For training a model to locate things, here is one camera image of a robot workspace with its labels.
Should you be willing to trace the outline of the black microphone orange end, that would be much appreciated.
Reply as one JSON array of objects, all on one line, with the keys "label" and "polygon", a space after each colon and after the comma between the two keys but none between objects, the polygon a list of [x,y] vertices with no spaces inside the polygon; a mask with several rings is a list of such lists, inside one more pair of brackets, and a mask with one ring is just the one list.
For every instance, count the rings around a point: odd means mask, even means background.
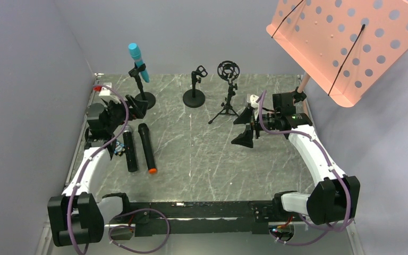
[{"label": "black microphone orange end", "polygon": [[146,123],[141,123],[138,126],[138,132],[141,138],[143,151],[147,163],[148,173],[153,175],[157,173],[157,167],[155,163],[154,151],[152,149],[150,130]]}]

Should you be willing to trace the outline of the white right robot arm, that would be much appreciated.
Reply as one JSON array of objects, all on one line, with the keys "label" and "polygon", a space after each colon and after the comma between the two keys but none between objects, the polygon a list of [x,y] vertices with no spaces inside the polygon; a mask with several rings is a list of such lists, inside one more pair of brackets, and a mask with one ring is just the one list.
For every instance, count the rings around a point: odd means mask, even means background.
[{"label": "white right robot arm", "polygon": [[348,176],[321,144],[316,129],[306,113],[294,105],[294,93],[273,95],[273,109],[263,107],[265,94],[248,95],[247,106],[233,122],[245,130],[232,144],[253,148],[260,132],[283,135],[298,151],[313,179],[311,193],[283,191],[271,202],[254,202],[257,220],[278,220],[289,216],[306,216],[315,228],[330,230],[332,223],[347,227],[353,222],[360,193],[360,182]]}]

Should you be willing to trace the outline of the blue microphone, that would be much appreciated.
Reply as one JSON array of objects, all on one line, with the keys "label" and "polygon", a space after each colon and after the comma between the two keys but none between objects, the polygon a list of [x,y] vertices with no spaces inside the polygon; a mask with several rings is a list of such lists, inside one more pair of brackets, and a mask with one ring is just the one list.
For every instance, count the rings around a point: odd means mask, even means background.
[{"label": "blue microphone", "polygon": [[[141,54],[141,50],[139,48],[139,46],[136,43],[130,43],[128,45],[128,50],[129,50],[129,54],[132,57],[132,59],[134,60],[134,63],[136,64],[137,67],[140,67],[144,64],[144,61],[142,59],[142,54]],[[146,83],[150,82],[149,79],[149,74],[147,72],[147,70],[144,71],[140,71],[139,72],[141,74],[141,77],[143,78],[143,80]]]}]

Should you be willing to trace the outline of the black round-base stand ring clip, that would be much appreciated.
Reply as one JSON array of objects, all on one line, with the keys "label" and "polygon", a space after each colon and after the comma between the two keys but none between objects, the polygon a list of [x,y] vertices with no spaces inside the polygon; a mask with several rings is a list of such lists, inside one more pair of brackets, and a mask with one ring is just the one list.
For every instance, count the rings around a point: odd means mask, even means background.
[{"label": "black round-base stand ring clip", "polygon": [[205,94],[196,88],[198,83],[201,83],[201,79],[208,75],[204,66],[199,65],[194,71],[191,72],[191,86],[192,88],[183,94],[183,103],[190,108],[198,108],[205,103]]}]

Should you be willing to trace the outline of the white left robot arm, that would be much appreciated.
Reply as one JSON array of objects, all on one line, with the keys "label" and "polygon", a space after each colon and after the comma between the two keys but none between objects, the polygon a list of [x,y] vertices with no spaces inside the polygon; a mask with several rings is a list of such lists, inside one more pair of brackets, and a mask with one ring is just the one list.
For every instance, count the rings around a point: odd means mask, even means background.
[{"label": "white left robot arm", "polygon": [[52,239],[57,247],[100,242],[105,224],[129,211],[129,199],[122,193],[105,195],[96,202],[94,195],[103,181],[105,167],[114,156],[115,130],[127,122],[143,119],[148,102],[130,95],[125,101],[102,101],[86,111],[88,127],[79,170],[61,195],[51,197],[47,209]]}]

